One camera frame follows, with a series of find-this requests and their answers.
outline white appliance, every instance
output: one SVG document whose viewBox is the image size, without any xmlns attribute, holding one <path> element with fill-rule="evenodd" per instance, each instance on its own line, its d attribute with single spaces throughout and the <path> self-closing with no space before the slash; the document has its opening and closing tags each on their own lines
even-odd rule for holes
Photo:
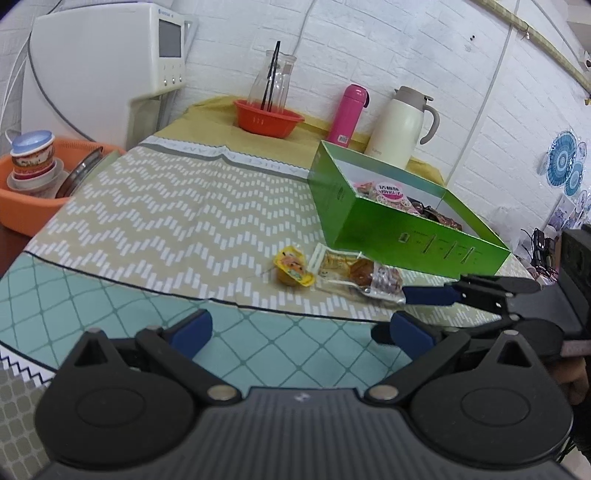
<svg viewBox="0 0 591 480">
<path fill-rule="evenodd" d="M 196 23 L 149 3 L 94 5 L 38 17 L 25 68 L 22 131 L 84 138 L 50 105 L 40 84 L 80 132 L 126 150 L 136 146 L 157 130 L 159 117 L 170 116 L 174 98 L 168 94 L 186 83 L 187 45 Z"/>
<path fill-rule="evenodd" d="M 433 114 L 433 124 L 420 144 L 433 138 L 439 127 L 439 113 L 427 105 L 431 97 L 402 86 L 376 122 L 365 154 L 398 168 L 406 168 L 423 128 L 424 111 Z"/>
</svg>

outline person's hand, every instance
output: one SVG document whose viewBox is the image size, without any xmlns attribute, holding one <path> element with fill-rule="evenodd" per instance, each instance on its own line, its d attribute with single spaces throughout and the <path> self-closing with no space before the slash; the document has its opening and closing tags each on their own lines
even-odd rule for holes
<svg viewBox="0 0 591 480">
<path fill-rule="evenodd" d="M 589 377 L 583 357 L 563 358 L 548 366 L 548 373 L 565 389 L 571 405 L 578 405 L 589 391 Z"/>
</svg>

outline teal diamond pattern fabric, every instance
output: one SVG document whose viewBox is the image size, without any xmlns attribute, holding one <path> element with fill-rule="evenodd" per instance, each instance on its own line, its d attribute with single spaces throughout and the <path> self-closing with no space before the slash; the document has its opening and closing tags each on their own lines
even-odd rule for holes
<svg viewBox="0 0 591 480">
<path fill-rule="evenodd" d="M 239 309 L 211 300 L 144 292 L 21 254 L 0 280 L 0 341 L 57 368 L 84 330 L 111 338 L 170 326 L 196 309 L 213 337 L 194 361 L 240 388 L 356 387 L 365 390 L 410 360 L 371 340 L 372 324 Z"/>
</svg>

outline orange basket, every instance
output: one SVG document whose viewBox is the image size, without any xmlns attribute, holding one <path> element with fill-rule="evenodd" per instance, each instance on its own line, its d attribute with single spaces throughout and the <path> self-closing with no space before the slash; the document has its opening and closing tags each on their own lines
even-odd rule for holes
<svg viewBox="0 0 591 480">
<path fill-rule="evenodd" d="M 280 114 L 248 105 L 246 100 L 234 100 L 234 105 L 236 105 L 238 126 L 252 134 L 285 138 L 293 132 L 297 124 L 304 121 L 304 117 L 299 113 L 287 108 Z"/>
<path fill-rule="evenodd" d="M 103 147 L 103 154 L 117 150 L 121 155 L 125 150 L 113 145 L 56 138 L 53 142 L 55 156 L 61 158 L 64 168 L 72 171 L 89 153 Z M 12 157 L 0 158 L 0 223 L 11 230 L 26 236 L 34 236 L 63 207 L 68 198 L 42 199 L 13 192 L 6 185 L 12 171 Z"/>
</svg>

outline snack package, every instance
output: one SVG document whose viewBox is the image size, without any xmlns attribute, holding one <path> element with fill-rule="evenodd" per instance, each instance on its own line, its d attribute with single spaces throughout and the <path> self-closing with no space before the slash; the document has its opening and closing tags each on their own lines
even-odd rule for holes
<svg viewBox="0 0 591 480">
<path fill-rule="evenodd" d="M 413 215 L 419 215 L 406 195 L 393 183 L 369 181 L 355 183 L 353 187 L 361 195 L 378 203 L 396 208 L 396 210 L 412 213 Z"/>
<path fill-rule="evenodd" d="M 305 255 L 292 245 L 280 250 L 273 263 L 279 269 L 277 279 L 285 285 L 309 287 L 314 283 L 314 275 L 306 269 Z"/>
<path fill-rule="evenodd" d="M 319 288 L 346 294 L 354 290 L 366 297 L 404 303 L 400 271 L 364 257 L 360 252 L 333 250 L 318 244 L 309 270 Z"/>
<path fill-rule="evenodd" d="M 418 200 L 407 197 L 393 183 L 366 181 L 363 183 L 354 183 L 353 187 L 359 194 L 378 203 L 396 208 L 396 210 L 411 213 L 412 215 L 422 216 L 454 228 L 455 230 L 462 231 L 462 225 L 460 223 L 442 215 L 431 206 L 425 207 Z"/>
</svg>

